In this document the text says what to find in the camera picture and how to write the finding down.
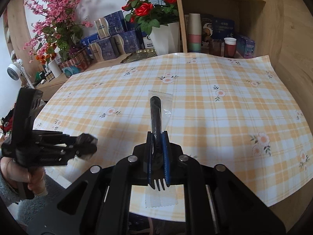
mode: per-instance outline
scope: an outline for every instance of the white cup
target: white cup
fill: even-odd
[[[188,34],[201,35],[201,19],[198,13],[189,13]]]
[[[224,38],[225,44],[228,45],[236,45],[236,39],[235,38]]]

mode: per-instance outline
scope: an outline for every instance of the plaid tablecloth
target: plaid tablecloth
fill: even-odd
[[[173,95],[170,141],[204,165],[225,164],[267,206],[312,178],[313,138],[294,98],[268,56],[227,59],[185,53],[154,57],[72,76],[41,111],[35,129],[99,139],[89,161],[75,158],[60,174],[73,182],[92,165],[107,167],[131,155],[150,130],[148,90]],[[130,211],[184,221],[178,204],[145,207],[133,187]]]

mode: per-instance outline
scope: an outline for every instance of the human hand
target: human hand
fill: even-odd
[[[17,182],[28,183],[28,189],[35,195],[47,195],[44,182],[45,171],[43,167],[35,167],[30,170],[21,167],[12,158],[2,157],[0,160],[0,170],[3,178],[13,188],[18,188]]]

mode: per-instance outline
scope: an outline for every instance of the metal screw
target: metal screw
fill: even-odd
[[[187,155],[180,155],[178,159],[182,162],[186,162],[189,159],[189,157]]]
[[[99,166],[92,166],[91,168],[90,168],[90,172],[91,173],[98,173],[100,171],[100,167]]]
[[[129,162],[131,162],[131,163],[134,163],[134,162],[136,162],[136,161],[138,160],[138,157],[135,156],[135,155],[130,155],[130,156],[127,158],[127,160],[128,160]]]
[[[224,165],[222,165],[222,164],[216,165],[215,168],[216,168],[217,171],[221,171],[221,172],[226,170],[226,167]]]

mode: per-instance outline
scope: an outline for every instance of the fuzzy sweater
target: fuzzy sweater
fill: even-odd
[[[0,196],[6,206],[10,206],[12,203],[18,202],[18,221],[27,225],[32,218],[43,209],[48,203],[63,192],[65,189],[55,182],[49,176],[46,176],[46,188],[48,195],[35,196],[32,200],[22,200],[19,194],[3,179],[0,172]]]

